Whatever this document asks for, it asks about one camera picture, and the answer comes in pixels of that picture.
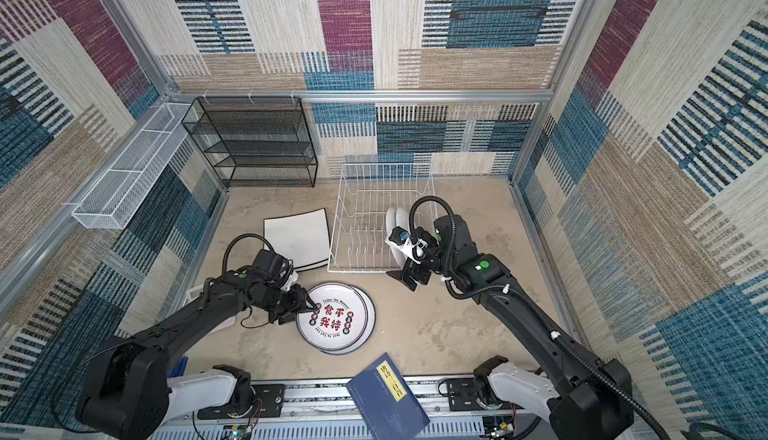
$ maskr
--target white wire dish rack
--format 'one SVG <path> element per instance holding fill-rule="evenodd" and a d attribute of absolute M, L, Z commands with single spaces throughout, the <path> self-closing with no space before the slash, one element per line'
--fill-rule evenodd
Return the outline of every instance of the white wire dish rack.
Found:
<path fill-rule="evenodd" d="M 411 205 L 435 194 L 429 164 L 345 164 L 339 180 L 328 271 L 383 273 L 399 270 L 386 239 L 390 207 L 410 212 Z M 437 204 L 421 204 L 415 225 L 434 234 Z"/>
<path fill-rule="evenodd" d="M 158 108 L 109 169 L 72 211 L 85 228 L 124 229 L 187 136 L 182 119 L 197 112 L 189 104 Z"/>

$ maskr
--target book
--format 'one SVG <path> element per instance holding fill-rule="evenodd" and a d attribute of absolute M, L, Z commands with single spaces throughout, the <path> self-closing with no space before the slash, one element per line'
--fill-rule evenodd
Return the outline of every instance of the book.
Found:
<path fill-rule="evenodd" d="M 375 440 L 411 440 L 429 417 L 385 353 L 347 384 Z"/>

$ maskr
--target patterned wall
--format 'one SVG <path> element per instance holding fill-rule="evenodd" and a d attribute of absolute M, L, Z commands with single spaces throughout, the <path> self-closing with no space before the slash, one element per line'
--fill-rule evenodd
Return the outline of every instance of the patterned wall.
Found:
<path fill-rule="evenodd" d="M 77 227 L 2 319 L 0 422 L 16 426 L 0 426 L 0 436 L 37 438 L 39 430 L 25 426 L 53 427 L 48 399 L 58 378 L 102 339 L 171 313 L 219 196 L 187 139 L 125 230 Z M 84 374 L 60 397 L 58 413 L 70 426 Z"/>
<path fill-rule="evenodd" d="M 673 438 L 768 438 L 767 1 L 600 0 L 521 180 L 579 330 Z"/>
<path fill-rule="evenodd" d="M 577 0 L 123 0 L 182 90 L 540 89 Z"/>
<path fill-rule="evenodd" d="M 0 0 L 0 271 L 157 98 L 99 0 Z M 187 141 L 124 231 L 64 241 L 0 323 L 0 437 L 61 437 L 53 381 L 168 315 L 219 194 Z"/>
<path fill-rule="evenodd" d="M 0 271 L 157 98 L 99 0 L 0 0 Z"/>
<path fill-rule="evenodd" d="M 507 175 L 537 104 L 310 103 L 318 177 L 345 162 L 417 162 L 436 175 Z"/>

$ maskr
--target robotic arm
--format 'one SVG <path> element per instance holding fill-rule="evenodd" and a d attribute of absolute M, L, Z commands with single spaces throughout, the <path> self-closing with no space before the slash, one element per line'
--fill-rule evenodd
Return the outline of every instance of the robotic arm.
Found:
<path fill-rule="evenodd" d="M 418 206 L 428 201 L 442 205 L 447 213 L 435 221 L 436 239 L 414 225 Z M 471 298 L 493 313 L 547 374 L 547 378 L 534 376 L 506 358 L 491 358 L 475 369 L 475 393 L 481 406 L 516 403 L 548 419 L 559 438 L 573 440 L 616 438 L 634 422 L 634 410 L 659 438 L 669 438 L 632 398 L 628 370 L 617 359 L 603 362 L 584 349 L 523 291 L 498 258 L 478 253 L 466 222 L 443 199 L 418 199 L 411 208 L 409 227 L 410 233 L 396 227 L 386 241 L 407 257 L 401 271 L 387 274 L 414 291 L 418 283 L 429 282 L 431 272 L 441 273 L 452 297 Z M 463 293 L 456 292 L 452 283 Z"/>
<path fill-rule="evenodd" d="M 215 366 L 168 381 L 166 373 L 210 330 L 246 308 L 267 311 L 269 322 L 279 324 L 314 311 L 295 281 L 287 259 L 262 250 L 253 265 L 206 280 L 200 297 L 157 325 L 128 341 L 104 340 L 88 367 L 76 419 L 121 440 L 144 440 L 166 420 L 199 408 L 225 405 L 232 416 L 244 415 L 254 403 L 247 372 Z"/>
<path fill-rule="evenodd" d="M 414 225 L 418 206 L 428 201 L 447 213 L 435 221 L 437 238 Z M 603 362 L 563 332 L 501 261 L 478 253 L 467 224 L 443 199 L 418 199 L 410 211 L 409 230 L 396 227 L 386 241 L 407 256 L 402 270 L 389 276 L 414 291 L 419 283 L 427 284 L 432 272 L 442 274 L 452 297 L 473 299 L 493 313 L 547 374 L 534 376 L 506 358 L 491 358 L 475 369 L 478 404 L 514 402 L 548 419 L 556 435 L 569 440 L 616 438 L 633 424 L 634 410 L 659 438 L 669 439 L 632 398 L 627 369 L 617 359 Z M 225 403 L 231 416 L 252 408 L 250 375 L 237 368 L 215 366 L 197 376 L 165 378 L 187 349 L 235 313 L 257 307 L 269 313 L 271 323 L 282 324 L 316 309 L 307 292 L 293 284 L 296 274 L 290 262 L 271 248 L 260 251 L 253 265 L 226 271 L 228 253 L 243 237 L 259 236 L 245 234 L 228 246 L 222 275 L 208 279 L 196 301 L 128 340 L 113 336 L 101 344 L 88 366 L 77 420 L 121 440 L 144 440 L 168 418 L 199 408 Z"/>

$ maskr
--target black robotic arm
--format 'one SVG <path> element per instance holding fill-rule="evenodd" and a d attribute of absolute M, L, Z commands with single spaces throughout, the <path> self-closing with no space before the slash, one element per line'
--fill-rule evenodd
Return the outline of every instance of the black robotic arm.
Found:
<path fill-rule="evenodd" d="M 171 392 L 166 373 L 210 330 L 249 307 L 267 311 L 269 322 L 280 324 L 314 311 L 301 286 L 286 285 L 292 274 L 287 259 L 262 250 L 253 265 L 208 279 L 200 297 L 157 325 L 128 341 L 117 336 L 104 340 L 99 346 L 102 353 L 88 366 L 76 419 L 121 440 L 144 440 L 168 411 Z M 235 391 L 230 402 L 237 405 L 230 407 L 249 408 L 250 375 L 232 367 L 215 368 L 234 374 L 246 389 Z"/>
<path fill-rule="evenodd" d="M 447 212 L 435 221 L 437 239 L 414 225 L 418 206 L 427 201 L 439 203 Z M 545 409 L 559 438 L 611 440 L 632 425 L 633 410 L 659 438 L 669 438 L 631 397 L 627 369 L 616 359 L 603 362 L 584 349 L 523 291 L 503 263 L 493 255 L 478 253 L 466 223 L 443 199 L 418 199 L 409 220 L 410 232 L 396 227 L 387 241 L 408 257 L 403 269 L 388 272 L 389 276 L 413 291 L 418 283 L 427 284 L 432 272 L 441 273 L 452 297 L 471 298 L 501 320 L 533 355 L 557 391 Z M 271 249 L 260 251 L 251 266 L 226 271 L 232 245 L 244 237 L 260 236 L 245 234 L 228 246 L 222 275 L 208 279 L 197 300 L 128 340 L 113 336 L 102 342 L 100 353 L 88 368 L 75 412 L 77 420 L 121 440 L 144 440 L 162 423 L 168 410 L 166 372 L 219 323 L 249 307 L 267 311 L 271 323 L 290 322 L 298 313 L 315 310 L 307 292 L 299 285 L 290 285 L 290 262 Z M 454 290 L 453 283 L 461 292 Z M 488 385 L 488 374 L 502 362 L 504 358 L 495 357 L 475 370 L 477 394 L 486 403 L 505 399 L 496 398 Z M 250 391 L 249 374 L 232 368 L 227 371 Z M 241 408 L 250 405 L 247 391 L 239 399 L 233 396 Z"/>

